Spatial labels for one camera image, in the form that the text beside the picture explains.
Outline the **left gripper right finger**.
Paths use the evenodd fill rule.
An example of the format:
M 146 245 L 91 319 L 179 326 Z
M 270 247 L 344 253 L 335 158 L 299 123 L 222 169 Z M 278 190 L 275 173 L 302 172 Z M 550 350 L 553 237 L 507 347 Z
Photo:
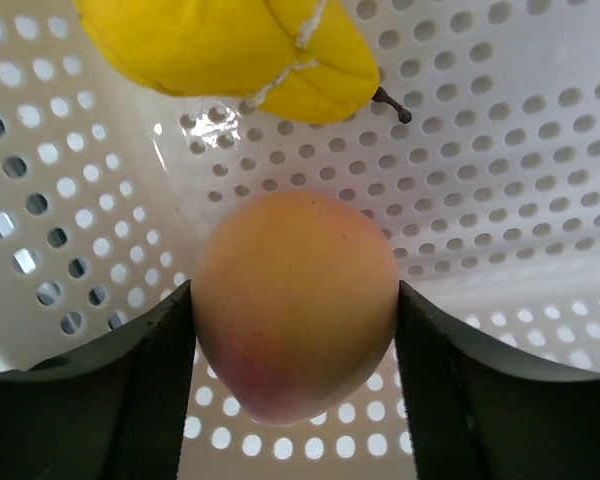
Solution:
M 518 350 L 400 285 L 395 345 L 420 479 L 600 479 L 600 373 Z

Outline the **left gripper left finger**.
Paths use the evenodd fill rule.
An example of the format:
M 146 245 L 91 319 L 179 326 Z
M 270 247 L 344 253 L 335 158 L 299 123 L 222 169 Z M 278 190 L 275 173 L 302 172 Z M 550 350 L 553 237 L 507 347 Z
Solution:
M 0 373 L 0 479 L 174 479 L 195 353 L 190 285 L 29 370 Z

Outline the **pink orange toy peach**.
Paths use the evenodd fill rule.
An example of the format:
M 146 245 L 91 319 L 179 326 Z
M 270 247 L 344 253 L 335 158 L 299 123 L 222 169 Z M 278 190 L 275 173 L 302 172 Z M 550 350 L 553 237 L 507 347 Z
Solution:
M 209 365 L 268 425 L 314 417 L 368 379 L 394 336 L 398 290 L 381 230 L 314 191 L 265 195 L 226 216 L 191 281 Z

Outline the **yellow toy pear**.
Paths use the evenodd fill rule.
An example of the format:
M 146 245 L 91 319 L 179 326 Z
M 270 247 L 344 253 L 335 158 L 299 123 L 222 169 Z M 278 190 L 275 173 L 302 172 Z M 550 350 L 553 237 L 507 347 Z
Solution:
M 173 97 L 234 97 L 289 121 L 327 124 L 370 102 L 411 112 L 380 85 L 371 47 L 339 1 L 78 1 L 99 53 Z

